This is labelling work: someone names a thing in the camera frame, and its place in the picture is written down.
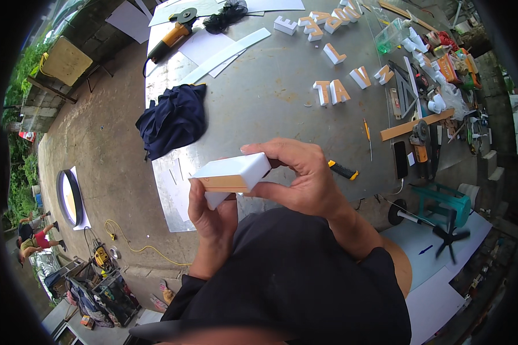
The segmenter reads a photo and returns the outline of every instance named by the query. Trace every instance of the boot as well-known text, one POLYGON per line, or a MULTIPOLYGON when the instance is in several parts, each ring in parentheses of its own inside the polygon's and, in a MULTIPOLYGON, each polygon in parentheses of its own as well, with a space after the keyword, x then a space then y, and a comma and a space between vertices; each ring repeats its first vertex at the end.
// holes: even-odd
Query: boot
POLYGON ((67 247, 65 246, 65 242, 63 242, 62 239, 59 242, 60 242, 61 247, 63 248, 63 251, 67 252, 67 247))

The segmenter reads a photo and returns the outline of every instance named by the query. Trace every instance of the fan blade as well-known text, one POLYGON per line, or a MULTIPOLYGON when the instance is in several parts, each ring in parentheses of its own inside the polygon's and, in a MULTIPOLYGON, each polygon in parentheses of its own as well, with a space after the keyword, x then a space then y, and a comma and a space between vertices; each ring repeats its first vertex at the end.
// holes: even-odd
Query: fan blade
POLYGON ((451 252, 451 260, 453 261, 453 265, 457 264, 457 261, 455 259, 455 253, 453 252, 453 246, 449 245, 449 252, 451 252))
POLYGON ((465 239, 468 237, 470 237, 470 231, 461 231, 461 232, 458 232, 456 235, 453 235, 452 240, 459 241, 461 239, 465 239))
POLYGON ((439 237, 439 238, 442 238, 443 240, 445 240, 448 235, 447 233, 441 228, 441 226, 439 225, 436 225, 434 226, 434 228, 432 229, 432 231, 439 237))
POLYGON ((447 233, 450 235, 455 230, 455 219, 457 218, 457 211, 450 209, 447 213, 447 233))
POLYGON ((441 245, 441 247, 439 247, 439 249, 437 250, 437 252, 435 253, 435 258, 439 258, 439 255, 441 255, 441 252, 443 251, 443 249, 445 249, 445 242, 443 242, 443 244, 441 245))

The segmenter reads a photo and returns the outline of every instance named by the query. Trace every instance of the blue arrow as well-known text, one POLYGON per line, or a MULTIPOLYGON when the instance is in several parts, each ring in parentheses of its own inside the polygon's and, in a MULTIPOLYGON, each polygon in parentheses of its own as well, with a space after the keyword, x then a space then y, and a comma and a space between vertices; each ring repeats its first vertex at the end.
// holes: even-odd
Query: blue arrow
POLYGON ((420 253, 418 253, 418 255, 420 254, 424 254, 428 249, 430 249, 431 247, 433 247, 432 245, 430 245, 428 248, 426 248, 425 250, 421 251, 420 253))

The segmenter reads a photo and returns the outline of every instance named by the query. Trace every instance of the circular sign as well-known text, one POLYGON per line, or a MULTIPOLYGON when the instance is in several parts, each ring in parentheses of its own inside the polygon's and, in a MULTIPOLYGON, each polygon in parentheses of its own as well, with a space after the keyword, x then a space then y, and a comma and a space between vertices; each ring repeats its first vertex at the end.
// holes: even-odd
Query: circular sign
POLYGON ((77 179, 71 170, 58 172, 56 194, 65 220, 71 226, 78 226, 83 219, 83 200, 77 179))

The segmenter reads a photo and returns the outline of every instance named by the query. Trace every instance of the shorts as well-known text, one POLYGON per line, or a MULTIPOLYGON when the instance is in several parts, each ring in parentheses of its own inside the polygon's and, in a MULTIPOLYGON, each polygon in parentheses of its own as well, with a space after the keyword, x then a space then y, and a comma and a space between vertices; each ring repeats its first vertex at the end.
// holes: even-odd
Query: shorts
POLYGON ((40 217, 36 217, 30 222, 28 222, 28 225, 33 228, 33 230, 36 230, 39 228, 40 223, 42 222, 42 219, 40 217))
POLYGON ((44 234, 44 231, 36 233, 35 234, 36 243, 39 245, 39 247, 42 247, 42 249, 50 248, 50 244, 48 243, 48 240, 44 236, 46 236, 44 234))

